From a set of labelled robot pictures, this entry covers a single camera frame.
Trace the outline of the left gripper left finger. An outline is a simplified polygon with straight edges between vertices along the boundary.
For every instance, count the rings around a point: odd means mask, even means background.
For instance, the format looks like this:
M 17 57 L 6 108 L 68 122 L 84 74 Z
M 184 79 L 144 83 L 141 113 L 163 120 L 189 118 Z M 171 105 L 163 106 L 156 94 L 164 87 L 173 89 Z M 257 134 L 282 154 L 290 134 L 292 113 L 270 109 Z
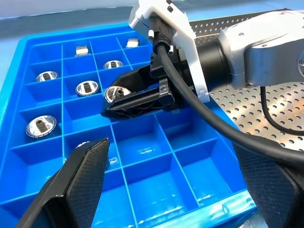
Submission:
M 75 148 L 42 187 L 18 228 L 89 228 L 101 197 L 108 138 Z

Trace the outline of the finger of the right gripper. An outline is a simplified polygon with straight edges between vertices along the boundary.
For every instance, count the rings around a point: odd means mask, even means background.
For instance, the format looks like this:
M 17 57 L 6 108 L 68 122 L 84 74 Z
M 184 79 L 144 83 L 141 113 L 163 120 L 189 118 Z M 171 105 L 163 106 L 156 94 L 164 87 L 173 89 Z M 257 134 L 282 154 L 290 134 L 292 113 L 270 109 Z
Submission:
M 169 110 L 175 103 L 167 79 L 159 83 L 159 93 L 131 93 L 120 86 L 110 86 L 104 93 L 101 116 L 110 119 L 132 119 L 158 110 Z
M 126 88 L 131 93 L 159 93 L 160 66 L 146 65 L 126 72 L 115 79 L 110 86 Z

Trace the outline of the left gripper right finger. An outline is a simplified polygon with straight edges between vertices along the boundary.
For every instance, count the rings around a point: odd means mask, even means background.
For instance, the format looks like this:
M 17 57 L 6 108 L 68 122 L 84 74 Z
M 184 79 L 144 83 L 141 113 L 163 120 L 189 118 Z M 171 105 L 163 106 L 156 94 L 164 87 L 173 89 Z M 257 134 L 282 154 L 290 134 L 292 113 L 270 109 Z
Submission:
M 247 190 L 270 228 L 304 226 L 304 168 L 281 165 L 234 145 Z

